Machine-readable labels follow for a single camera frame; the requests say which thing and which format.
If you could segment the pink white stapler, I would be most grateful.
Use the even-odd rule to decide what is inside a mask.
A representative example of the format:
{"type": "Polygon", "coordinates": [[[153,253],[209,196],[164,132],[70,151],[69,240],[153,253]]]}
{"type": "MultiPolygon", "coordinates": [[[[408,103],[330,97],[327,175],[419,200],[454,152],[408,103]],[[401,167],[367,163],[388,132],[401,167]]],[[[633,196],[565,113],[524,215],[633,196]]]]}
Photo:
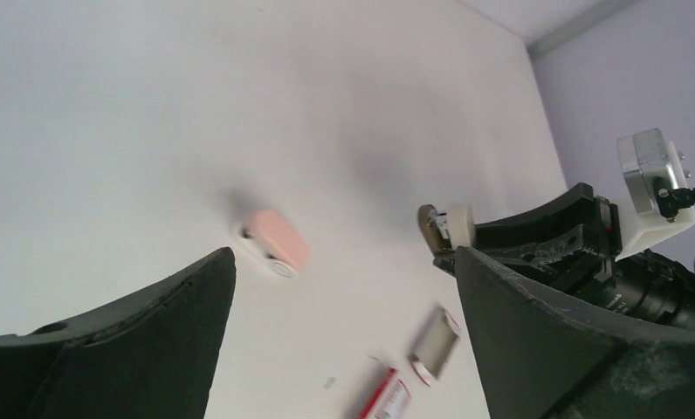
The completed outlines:
{"type": "Polygon", "coordinates": [[[245,249],[284,278],[298,277],[310,256],[306,240],[274,209],[253,211],[233,233],[245,249]]]}

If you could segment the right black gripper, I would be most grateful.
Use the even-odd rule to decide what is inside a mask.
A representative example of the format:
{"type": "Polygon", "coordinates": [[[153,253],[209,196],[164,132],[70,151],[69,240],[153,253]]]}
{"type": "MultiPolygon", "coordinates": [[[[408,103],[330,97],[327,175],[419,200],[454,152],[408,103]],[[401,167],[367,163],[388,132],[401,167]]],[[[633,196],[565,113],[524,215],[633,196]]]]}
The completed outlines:
{"type": "Polygon", "coordinates": [[[472,245],[493,261],[556,290],[603,287],[621,250],[617,206],[577,183],[535,209],[476,225],[472,245]],[[582,224],[582,230],[571,230],[582,224]]]}

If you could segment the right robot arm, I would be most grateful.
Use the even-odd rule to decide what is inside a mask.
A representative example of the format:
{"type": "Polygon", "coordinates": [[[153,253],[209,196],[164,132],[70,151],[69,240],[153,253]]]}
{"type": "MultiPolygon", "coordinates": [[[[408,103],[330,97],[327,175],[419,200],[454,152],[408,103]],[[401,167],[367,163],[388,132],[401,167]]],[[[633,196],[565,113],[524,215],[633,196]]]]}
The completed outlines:
{"type": "Polygon", "coordinates": [[[469,205],[421,206],[417,222],[440,270],[472,247],[517,273],[613,313],[695,331],[695,273],[654,251],[625,256],[618,207],[580,182],[516,216],[476,224],[469,205]]]}

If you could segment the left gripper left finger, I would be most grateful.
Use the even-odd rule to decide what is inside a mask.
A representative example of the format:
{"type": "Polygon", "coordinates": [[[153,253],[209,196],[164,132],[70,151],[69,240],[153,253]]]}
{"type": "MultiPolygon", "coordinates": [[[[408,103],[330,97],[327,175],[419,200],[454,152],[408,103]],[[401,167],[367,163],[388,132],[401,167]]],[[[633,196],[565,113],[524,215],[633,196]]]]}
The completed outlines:
{"type": "Polygon", "coordinates": [[[0,418],[202,418],[236,287],[220,248],[139,291],[0,336],[0,418]]]}

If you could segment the red white staple box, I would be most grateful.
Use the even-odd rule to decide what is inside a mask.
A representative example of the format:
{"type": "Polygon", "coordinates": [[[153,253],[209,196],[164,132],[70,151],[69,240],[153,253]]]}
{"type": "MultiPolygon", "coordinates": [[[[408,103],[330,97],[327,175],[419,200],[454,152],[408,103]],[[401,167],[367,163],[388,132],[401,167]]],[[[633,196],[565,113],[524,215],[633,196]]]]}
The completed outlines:
{"type": "Polygon", "coordinates": [[[396,367],[386,367],[381,379],[369,392],[356,419],[401,419],[412,401],[409,385],[396,367]]]}

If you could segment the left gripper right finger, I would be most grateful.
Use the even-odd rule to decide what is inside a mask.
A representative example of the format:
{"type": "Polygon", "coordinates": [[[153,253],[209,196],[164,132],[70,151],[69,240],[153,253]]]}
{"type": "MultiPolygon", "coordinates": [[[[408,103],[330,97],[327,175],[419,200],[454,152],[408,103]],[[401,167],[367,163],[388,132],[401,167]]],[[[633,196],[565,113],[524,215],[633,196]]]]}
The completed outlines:
{"type": "Polygon", "coordinates": [[[455,274],[493,418],[695,418],[695,332],[610,312],[460,248],[455,274]]]}

